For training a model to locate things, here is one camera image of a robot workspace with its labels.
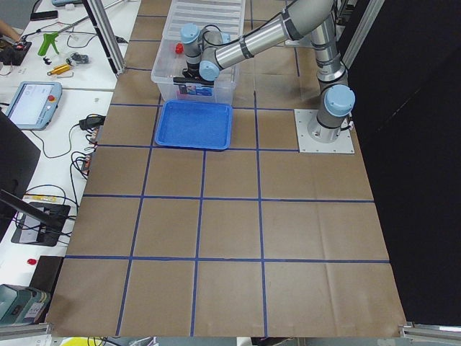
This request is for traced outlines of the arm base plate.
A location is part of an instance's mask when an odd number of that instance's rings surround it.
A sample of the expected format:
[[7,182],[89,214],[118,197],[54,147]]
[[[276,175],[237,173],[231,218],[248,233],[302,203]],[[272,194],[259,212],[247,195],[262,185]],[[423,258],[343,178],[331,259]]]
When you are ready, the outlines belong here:
[[313,48],[308,37],[303,37],[301,40],[286,40],[285,46],[293,48]]
[[302,154],[354,154],[347,120],[335,129],[324,128],[317,110],[294,109],[298,150]]

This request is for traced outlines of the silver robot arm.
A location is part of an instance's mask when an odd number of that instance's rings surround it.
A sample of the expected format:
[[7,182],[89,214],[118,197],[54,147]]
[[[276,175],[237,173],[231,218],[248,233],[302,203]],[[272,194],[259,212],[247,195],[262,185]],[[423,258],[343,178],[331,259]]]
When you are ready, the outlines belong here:
[[350,115],[356,97],[348,85],[348,72],[336,47],[336,27],[332,15],[310,33],[318,66],[317,78],[321,103],[308,123],[309,135],[320,143],[333,143],[345,130],[342,126]]
[[215,25],[199,28],[187,23],[181,30],[187,67],[185,79],[212,85],[220,72],[253,58],[285,40],[300,40],[331,17],[332,1],[293,1],[255,30],[231,40]]

